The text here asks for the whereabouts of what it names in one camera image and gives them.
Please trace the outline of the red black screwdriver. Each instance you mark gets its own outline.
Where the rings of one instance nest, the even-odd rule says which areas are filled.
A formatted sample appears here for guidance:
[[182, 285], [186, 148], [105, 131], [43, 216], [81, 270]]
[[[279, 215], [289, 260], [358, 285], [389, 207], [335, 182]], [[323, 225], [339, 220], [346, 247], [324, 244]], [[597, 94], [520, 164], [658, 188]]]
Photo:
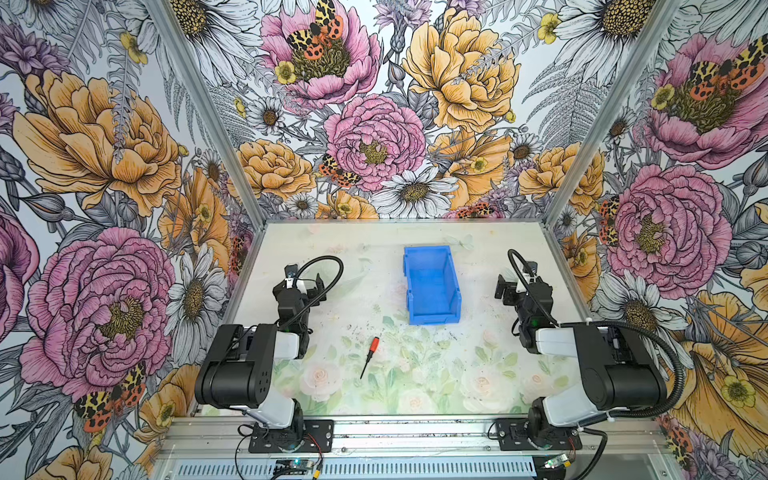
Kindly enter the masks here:
[[359, 379], [360, 380], [363, 379], [364, 374], [366, 372], [366, 369], [367, 369], [367, 367], [370, 364], [374, 354], [376, 353], [376, 351], [378, 349], [379, 343], [380, 343], [380, 338], [378, 336], [375, 336], [372, 339], [372, 341], [370, 343], [370, 346], [369, 346], [369, 349], [367, 351], [367, 355], [366, 355], [366, 358], [365, 358], [365, 363], [364, 363], [363, 368], [362, 368], [362, 370], [360, 372], [360, 375], [359, 375]]

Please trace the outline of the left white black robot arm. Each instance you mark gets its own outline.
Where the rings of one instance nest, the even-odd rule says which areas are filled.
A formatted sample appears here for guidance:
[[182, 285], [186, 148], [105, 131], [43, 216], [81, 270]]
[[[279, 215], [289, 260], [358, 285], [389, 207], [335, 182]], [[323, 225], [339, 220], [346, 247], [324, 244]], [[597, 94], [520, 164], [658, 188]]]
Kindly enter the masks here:
[[310, 308], [323, 301], [324, 283], [285, 278], [273, 289], [278, 322], [218, 328], [197, 376], [198, 404], [241, 413], [250, 420], [248, 451], [254, 454], [327, 452], [331, 421], [307, 421], [298, 400], [272, 385], [274, 367], [305, 357], [312, 330]]

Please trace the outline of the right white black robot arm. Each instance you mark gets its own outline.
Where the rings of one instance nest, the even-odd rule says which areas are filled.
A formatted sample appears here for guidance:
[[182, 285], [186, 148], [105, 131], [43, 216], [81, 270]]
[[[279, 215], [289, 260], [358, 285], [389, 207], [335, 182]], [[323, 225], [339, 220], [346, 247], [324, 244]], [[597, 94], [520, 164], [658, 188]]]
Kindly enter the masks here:
[[645, 345], [660, 343], [653, 332], [628, 324], [583, 321], [556, 324], [549, 315], [553, 289], [499, 277], [494, 296], [514, 308], [513, 335], [530, 354], [572, 358], [574, 385], [532, 401], [524, 419], [495, 421], [503, 450], [578, 449], [580, 431], [610, 418], [655, 417], [679, 397], [669, 392]]

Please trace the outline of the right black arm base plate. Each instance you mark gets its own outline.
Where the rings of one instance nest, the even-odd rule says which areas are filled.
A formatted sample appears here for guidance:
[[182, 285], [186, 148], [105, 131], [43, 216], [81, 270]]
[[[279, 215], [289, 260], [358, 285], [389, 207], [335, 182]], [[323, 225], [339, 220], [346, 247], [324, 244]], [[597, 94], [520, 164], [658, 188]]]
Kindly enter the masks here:
[[577, 430], [547, 423], [534, 426], [523, 418], [496, 419], [490, 432], [501, 451], [578, 451], [583, 448]]

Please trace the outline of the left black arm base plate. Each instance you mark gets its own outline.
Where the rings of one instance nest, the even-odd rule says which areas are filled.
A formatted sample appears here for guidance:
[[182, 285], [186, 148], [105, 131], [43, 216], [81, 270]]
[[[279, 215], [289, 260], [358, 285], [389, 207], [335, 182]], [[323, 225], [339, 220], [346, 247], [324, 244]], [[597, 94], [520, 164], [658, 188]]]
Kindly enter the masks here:
[[285, 429], [262, 429], [251, 434], [248, 452], [251, 454], [330, 453], [333, 446], [335, 422], [332, 420], [302, 420]]

